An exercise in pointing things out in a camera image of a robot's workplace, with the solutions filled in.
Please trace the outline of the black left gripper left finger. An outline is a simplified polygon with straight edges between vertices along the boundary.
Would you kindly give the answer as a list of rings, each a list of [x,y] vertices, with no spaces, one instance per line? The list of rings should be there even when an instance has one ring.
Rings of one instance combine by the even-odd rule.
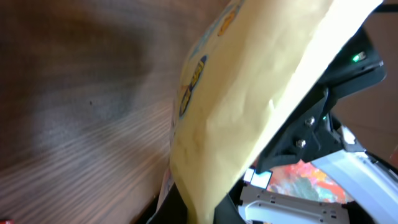
[[[146,221],[147,224],[186,224],[187,206],[175,184],[171,187],[162,205],[153,216]]]

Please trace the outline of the orange small box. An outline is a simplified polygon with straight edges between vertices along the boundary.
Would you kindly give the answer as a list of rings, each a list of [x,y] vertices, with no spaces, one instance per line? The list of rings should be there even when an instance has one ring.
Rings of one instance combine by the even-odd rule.
[[[311,163],[275,167],[268,191],[317,202],[348,203],[354,199]]]
[[[164,200],[166,199],[173,185],[174,185],[174,178],[172,177],[170,169],[167,168],[166,171],[164,172],[164,176],[162,179],[162,185],[159,193],[156,211],[158,211],[161,208]]]

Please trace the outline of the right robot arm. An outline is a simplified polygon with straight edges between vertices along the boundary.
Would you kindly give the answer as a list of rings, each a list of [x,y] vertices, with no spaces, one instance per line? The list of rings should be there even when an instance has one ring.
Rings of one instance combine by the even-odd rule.
[[[215,210],[215,223],[396,223],[397,169],[368,152],[332,113],[338,100],[380,83],[383,61],[359,29]],[[271,169],[310,162],[352,196],[316,202],[268,192],[254,179]]]

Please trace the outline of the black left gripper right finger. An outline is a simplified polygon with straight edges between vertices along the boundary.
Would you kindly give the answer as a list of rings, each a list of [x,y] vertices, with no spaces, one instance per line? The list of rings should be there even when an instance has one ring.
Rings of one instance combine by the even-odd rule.
[[[242,205],[240,194],[227,194],[215,208],[214,224],[246,224],[238,212]]]

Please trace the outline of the white cream snack bag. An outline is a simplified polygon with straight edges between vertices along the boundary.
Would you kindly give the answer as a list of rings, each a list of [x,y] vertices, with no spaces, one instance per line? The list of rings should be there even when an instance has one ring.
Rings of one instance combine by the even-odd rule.
[[[231,1],[189,53],[170,169],[189,223],[216,206],[381,0]]]

